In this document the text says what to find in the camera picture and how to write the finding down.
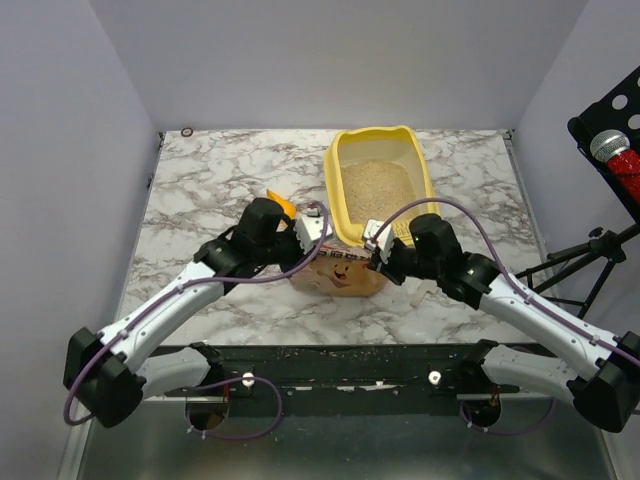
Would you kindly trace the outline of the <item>orange plastic scoop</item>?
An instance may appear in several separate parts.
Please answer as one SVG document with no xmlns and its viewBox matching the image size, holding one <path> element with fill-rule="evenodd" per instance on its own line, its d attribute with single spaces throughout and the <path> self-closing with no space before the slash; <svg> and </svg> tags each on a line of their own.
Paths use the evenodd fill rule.
<svg viewBox="0 0 640 480">
<path fill-rule="evenodd" d="M 267 189 L 266 190 L 266 196 L 268 199 L 274 201 L 275 203 L 277 203 L 281 209 L 283 210 L 283 214 L 282 217 L 278 223 L 277 229 L 276 231 L 278 233 L 280 232 L 284 232 L 285 230 L 287 230 L 290 226 L 295 224 L 295 218 L 296 218 L 296 207 L 294 206 L 293 203 L 291 203 L 289 200 L 287 200 L 286 198 L 278 195 L 276 192 L 274 192 L 271 189 Z"/>
</svg>

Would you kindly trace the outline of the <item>pink cat litter bag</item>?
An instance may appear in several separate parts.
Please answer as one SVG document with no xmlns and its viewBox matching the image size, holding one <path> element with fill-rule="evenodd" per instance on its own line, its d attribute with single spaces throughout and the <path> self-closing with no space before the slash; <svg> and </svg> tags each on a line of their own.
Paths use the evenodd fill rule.
<svg viewBox="0 0 640 480">
<path fill-rule="evenodd" d="M 292 285 L 307 293 L 341 297 L 370 297 L 388 283 L 370 270 L 370 253 L 361 248 L 325 244 L 315 259 L 290 278 Z"/>
</svg>

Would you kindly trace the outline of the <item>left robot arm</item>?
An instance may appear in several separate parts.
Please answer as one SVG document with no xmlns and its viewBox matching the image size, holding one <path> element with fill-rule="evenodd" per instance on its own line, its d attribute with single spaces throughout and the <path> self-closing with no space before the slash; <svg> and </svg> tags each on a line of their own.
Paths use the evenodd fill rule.
<svg viewBox="0 0 640 480">
<path fill-rule="evenodd" d="M 265 284 L 272 265 L 284 280 L 306 267 L 330 234 L 327 208 L 320 202 L 288 218 L 274 200 L 256 198 L 237 224 L 202 244 L 168 285 L 124 318 L 96 333 L 83 327 L 69 340 L 63 385 L 67 425 L 78 402 L 89 419 L 110 428 L 128 418 L 146 399 L 179 389 L 214 393 L 222 380 L 212 348 L 193 344 L 169 354 L 157 348 L 180 326 L 238 285 Z"/>
</svg>

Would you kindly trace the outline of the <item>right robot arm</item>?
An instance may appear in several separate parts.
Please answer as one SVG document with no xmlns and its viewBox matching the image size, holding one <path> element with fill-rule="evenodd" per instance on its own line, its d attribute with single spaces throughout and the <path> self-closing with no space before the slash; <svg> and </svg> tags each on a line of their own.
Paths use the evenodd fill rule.
<svg viewBox="0 0 640 480">
<path fill-rule="evenodd" d="M 491 258 L 465 252 L 451 225 L 437 214 L 414 218 L 412 245 L 391 226 L 367 221 L 362 238 L 370 269 L 400 285 L 433 280 L 449 298 L 503 320 L 550 351 L 525 353 L 481 341 L 459 367 L 463 386 L 480 392 L 508 385 L 572 405 L 592 425 L 623 430 L 639 405 L 639 337 L 589 324 L 554 305 Z"/>
</svg>

